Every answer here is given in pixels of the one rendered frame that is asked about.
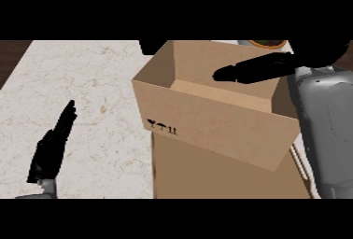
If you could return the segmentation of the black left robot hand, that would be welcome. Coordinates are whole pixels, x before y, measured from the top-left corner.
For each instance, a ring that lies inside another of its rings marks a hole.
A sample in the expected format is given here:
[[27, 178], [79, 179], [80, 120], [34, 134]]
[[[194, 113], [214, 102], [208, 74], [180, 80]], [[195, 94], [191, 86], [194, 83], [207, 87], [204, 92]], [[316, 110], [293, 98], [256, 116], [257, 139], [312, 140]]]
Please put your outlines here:
[[74, 100], [64, 108], [55, 127], [46, 132], [31, 159], [27, 182], [36, 184], [42, 179], [55, 179], [64, 160], [65, 146], [77, 118]]

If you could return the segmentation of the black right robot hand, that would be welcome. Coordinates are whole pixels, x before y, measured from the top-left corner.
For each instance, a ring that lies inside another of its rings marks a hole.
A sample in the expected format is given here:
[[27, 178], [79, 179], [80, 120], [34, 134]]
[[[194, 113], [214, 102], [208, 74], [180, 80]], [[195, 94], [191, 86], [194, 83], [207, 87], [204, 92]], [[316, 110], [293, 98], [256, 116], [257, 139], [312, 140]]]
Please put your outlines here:
[[300, 67], [327, 67], [346, 54], [350, 40], [290, 39], [288, 43], [293, 52], [273, 52], [222, 67], [213, 74], [214, 81], [253, 84], [293, 75]]

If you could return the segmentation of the brown cardboard box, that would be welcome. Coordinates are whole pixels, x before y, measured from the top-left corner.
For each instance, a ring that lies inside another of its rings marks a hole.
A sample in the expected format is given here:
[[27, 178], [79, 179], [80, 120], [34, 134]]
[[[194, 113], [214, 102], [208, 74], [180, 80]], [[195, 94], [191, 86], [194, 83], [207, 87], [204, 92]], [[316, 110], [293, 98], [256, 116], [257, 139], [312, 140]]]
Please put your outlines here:
[[250, 85], [213, 79], [219, 68], [268, 52], [170, 41], [135, 75], [158, 199], [309, 198], [291, 153], [300, 125], [285, 79]]

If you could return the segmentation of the orange rimmed round bowl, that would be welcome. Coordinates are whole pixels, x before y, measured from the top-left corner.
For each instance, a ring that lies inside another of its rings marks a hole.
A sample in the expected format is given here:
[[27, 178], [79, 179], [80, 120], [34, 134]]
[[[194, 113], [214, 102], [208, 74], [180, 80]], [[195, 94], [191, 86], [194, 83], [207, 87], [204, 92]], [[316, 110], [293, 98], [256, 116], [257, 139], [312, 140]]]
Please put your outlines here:
[[262, 49], [281, 49], [287, 41], [285, 40], [250, 40], [248, 43]]

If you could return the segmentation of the black object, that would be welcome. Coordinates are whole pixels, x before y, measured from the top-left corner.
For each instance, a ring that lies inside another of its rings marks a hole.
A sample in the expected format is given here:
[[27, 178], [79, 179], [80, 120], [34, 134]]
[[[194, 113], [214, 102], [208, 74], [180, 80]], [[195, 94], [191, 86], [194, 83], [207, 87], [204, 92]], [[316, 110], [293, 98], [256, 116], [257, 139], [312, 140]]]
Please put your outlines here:
[[141, 40], [139, 46], [144, 55], [155, 55], [160, 48], [164, 46], [166, 40]]

